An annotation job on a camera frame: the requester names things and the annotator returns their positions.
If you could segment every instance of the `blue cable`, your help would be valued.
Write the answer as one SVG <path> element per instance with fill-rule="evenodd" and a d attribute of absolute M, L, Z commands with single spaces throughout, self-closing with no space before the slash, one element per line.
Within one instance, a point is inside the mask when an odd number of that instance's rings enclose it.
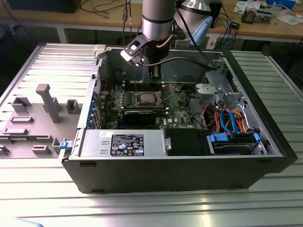
<path fill-rule="evenodd" d="M 229 37 L 231 36 L 231 28 L 229 27 L 229 24 L 228 24 L 228 22 L 227 22 L 225 19 L 221 18 L 221 20 L 224 21 L 224 22 L 226 23 L 227 31 L 228 31 L 227 40 L 226 40 L 225 45 L 224 45 L 224 47 L 223 47 L 223 49 L 225 49 L 225 48 L 226 48 L 226 45 L 228 44 Z"/>
<path fill-rule="evenodd" d="M 235 117 L 234 117 L 234 115 L 232 114 L 232 112 L 231 112 L 230 110 L 227 110 L 227 109 L 222 110 L 221 113 L 220 113 L 220 123 L 221 123 L 222 128 L 224 128 L 224 129 L 228 132 L 228 134 L 231 134 L 231 131 L 229 131 L 229 129 L 226 128 L 225 125 L 224 125 L 223 115 L 224 115 L 225 111 L 228 111 L 228 113 L 229 113 L 230 116 L 231 116 L 232 128 L 233 128 L 234 132 L 235 132 L 235 133 L 238 133 L 238 132 L 239 132 L 239 129 L 238 129 L 237 125 L 236 125 Z"/>

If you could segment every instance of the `wooden workbench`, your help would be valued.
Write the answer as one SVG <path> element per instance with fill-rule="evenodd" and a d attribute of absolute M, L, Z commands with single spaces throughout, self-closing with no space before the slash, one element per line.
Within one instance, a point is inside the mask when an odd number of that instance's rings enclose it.
<path fill-rule="evenodd" d="M 94 0 L 94 4 L 110 3 L 110 0 Z M 303 25 L 289 25 L 280 20 L 273 19 L 270 24 L 245 24 L 241 22 L 240 13 L 233 12 L 237 0 L 223 0 L 224 7 L 227 14 L 232 21 L 240 23 L 238 38 L 242 39 L 257 39 L 281 42 L 298 42 L 303 36 Z M 99 9 L 108 9 L 114 6 L 122 5 L 124 0 L 117 0 L 109 6 L 102 6 Z M 85 3 L 83 7 L 87 10 L 92 10 L 91 4 Z M 122 30 L 122 12 L 124 7 L 119 7 L 109 11 L 109 18 L 89 13 L 80 8 L 74 14 L 58 13 L 58 12 L 41 12 L 41 11 L 26 11 L 26 10 L 12 10 L 10 12 L 25 26 L 48 26 L 57 28 L 58 35 L 61 42 L 67 42 L 64 29 L 78 28 L 78 29 L 93 29 L 93 30 Z M 302 10 L 303 7 L 295 6 L 293 10 Z M 133 27 L 138 27 L 141 22 L 142 6 L 141 4 L 132 4 L 132 23 Z M 16 24 L 11 16 L 5 11 L 3 5 L 0 3 L 0 23 L 2 24 Z M 222 21 L 218 21 L 215 28 L 209 30 L 208 36 L 215 39 L 222 37 L 226 29 Z"/>

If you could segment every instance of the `slotted aluminum surface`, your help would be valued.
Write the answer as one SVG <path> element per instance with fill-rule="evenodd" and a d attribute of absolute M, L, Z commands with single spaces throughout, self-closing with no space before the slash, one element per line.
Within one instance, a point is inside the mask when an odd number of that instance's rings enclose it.
<path fill-rule="evenodd" d="M 83 104 L 92 68 L 96 65 L 94 45 L 46 44 L 38 46 L 21 70 L 20 78 L 0 107 L 0 130 L 11 117 L 10 105 L 16 96 L 26 96 L 31 103 L 43 103 L 36 93 L 38 84 L 49 84 L 50 94 L 58 103 L 76 99 Z"/>
<path fill-rule="evenodd" d="M 232 54 L 281 132 L 300 157 L 303 152 L 302 92 L 271 57 L 260 52 L 233 51 Z"/>
<path fill-rule="evenodd" d="M 277 87 L 288 88 L 285 83 Z M 266 103 L 288 116 L 288 101 L 282 102 L 282 107 L 275 106 L 275 99 Z M 302 133 L 300 127 L 284 126 L 289 140 Z M 299 160 L 247 190 L 82 194 L 57 159 L 0 159 L 1 215 L 36 221 L 45 227 L 303 225 L 302 139 L 291 144 Z"/>

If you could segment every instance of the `warning label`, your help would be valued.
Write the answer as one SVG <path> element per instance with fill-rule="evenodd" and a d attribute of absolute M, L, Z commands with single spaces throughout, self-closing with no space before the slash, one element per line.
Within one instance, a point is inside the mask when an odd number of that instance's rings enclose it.
<path fill-rule="evenodd" d="M 143 135 L 112 135 L 111 156 L 144 156 Z"/>

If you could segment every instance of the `computer case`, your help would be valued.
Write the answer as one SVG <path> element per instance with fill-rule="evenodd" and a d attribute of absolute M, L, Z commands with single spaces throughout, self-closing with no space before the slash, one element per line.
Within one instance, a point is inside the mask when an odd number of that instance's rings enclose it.
<path fill-rule="evenodd" d="M 74 13 L 81 0 L 8 0 L 12 9 Z"/>

